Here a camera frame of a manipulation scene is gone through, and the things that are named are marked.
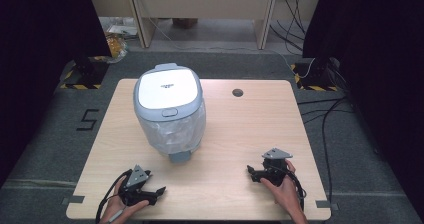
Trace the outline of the person's right hand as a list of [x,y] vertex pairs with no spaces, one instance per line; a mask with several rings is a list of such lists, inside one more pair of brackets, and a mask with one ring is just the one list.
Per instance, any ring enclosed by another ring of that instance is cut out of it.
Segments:
[[279,204],[292,219],[303,214],[297,196],[295,182],[289,176],[285,176],[279,186],[275,186],[265,178],[261,178],[260,182],[272,193],[275,202]]

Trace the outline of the beige wooden desk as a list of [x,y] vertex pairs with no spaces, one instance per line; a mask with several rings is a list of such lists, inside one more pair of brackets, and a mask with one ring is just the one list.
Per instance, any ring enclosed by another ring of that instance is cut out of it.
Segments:
[[275,0],[130,0],[141,45],[148,48],[159,18],[230,19],[253,22],[256,45],[263,49]]

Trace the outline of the yellow plastic bag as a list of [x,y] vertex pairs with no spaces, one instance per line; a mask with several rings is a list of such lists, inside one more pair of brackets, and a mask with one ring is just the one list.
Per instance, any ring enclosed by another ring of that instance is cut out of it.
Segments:
[[107,63],[120,62],[128,53],[124,38],[115,33],[107,33],[106,41],[110,50],[110,56],[105,56],[104,60]]

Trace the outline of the person's left hand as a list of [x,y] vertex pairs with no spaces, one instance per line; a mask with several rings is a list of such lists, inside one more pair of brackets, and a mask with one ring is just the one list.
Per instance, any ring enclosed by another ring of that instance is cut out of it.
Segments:
[[99,223],[109,221],[115,222],[114,224],[125,224],[126,221],[130,219],[135,213],[149,205],[147,200],[143,200],[133,206],[127,207],[117,195],[123,180],[124,178],[121,178],[117,182],[114,190],[114,196],[108,200],[107,207],[103,212]]

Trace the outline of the grey tape strip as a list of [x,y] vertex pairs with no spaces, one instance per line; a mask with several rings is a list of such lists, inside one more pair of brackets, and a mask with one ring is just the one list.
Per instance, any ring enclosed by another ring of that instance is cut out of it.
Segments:
[[85,197],[79,195],[72,195],[69,197],[64,197],[62,200],[62,205],[69,205],[72,203],[81,204],[84,202]]
[[332,203],[328,200],[316,200],[315,203],[317,208],[329,208],[331,211],[339,210],[337,203]]

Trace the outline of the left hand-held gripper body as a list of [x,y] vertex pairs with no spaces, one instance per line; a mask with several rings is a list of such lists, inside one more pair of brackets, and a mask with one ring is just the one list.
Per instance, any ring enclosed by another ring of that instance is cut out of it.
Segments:
[[157,193],[142,190],[149,179],[149,174],[149,170],[144,171],[138,164],[124,173],[124,179],[118,189],[118,196],[126,206],[134,206],[144,200],[147,200],[150,205],[156,204]]

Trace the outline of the translucent plastic trash bag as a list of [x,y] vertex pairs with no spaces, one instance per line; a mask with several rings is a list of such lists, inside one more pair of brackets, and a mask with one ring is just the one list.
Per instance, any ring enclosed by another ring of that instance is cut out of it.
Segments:
[[138,118],[148,143],[166,155],[190,156],[200,145],[206,127],[204,103],[191,115],[169,121]]

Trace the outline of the black stand base striped tape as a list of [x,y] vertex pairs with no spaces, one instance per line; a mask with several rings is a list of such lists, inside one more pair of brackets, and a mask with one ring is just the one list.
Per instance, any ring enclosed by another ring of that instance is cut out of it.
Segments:
[[315,59],[299,61],[290,66],[297,87],[301,90],[336,91],[329,68]]
[[73,63],[65,72],[61,89],[89,90],[99,89],[109,68],[106,62],[88,60],[87,63]]

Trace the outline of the black curtain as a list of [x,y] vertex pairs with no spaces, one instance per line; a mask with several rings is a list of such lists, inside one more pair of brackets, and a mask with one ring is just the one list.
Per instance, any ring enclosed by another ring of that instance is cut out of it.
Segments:
[[339,61],[372,137],[424,221],[424,0],[318,0],[303,55]]
[[110,53],[92,0],[0,0],[0,186],[30,142],[64,66]]

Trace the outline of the white grey pedal trash can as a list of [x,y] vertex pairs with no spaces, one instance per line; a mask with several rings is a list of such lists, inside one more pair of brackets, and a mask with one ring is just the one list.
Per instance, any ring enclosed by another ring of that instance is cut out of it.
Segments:
[[[156,65],[142,74],[134,86],[133,105],[137,118],[149,121],[180,119],[193,114],[201,103],[205,105],[198,75],[176,63]],[[192,153],[190,156],[163,155],[173,163],[182,163],[189,161]]]

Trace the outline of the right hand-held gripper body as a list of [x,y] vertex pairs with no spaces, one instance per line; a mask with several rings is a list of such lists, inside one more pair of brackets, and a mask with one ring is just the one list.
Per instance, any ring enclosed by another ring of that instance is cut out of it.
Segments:
[[279,186],[288,173],[286,159],[292,158],[293,155],[278,148],[272,148],[265,152],[262,157],[264,158],[262,165],[267,174],[266,179],[275,186]]

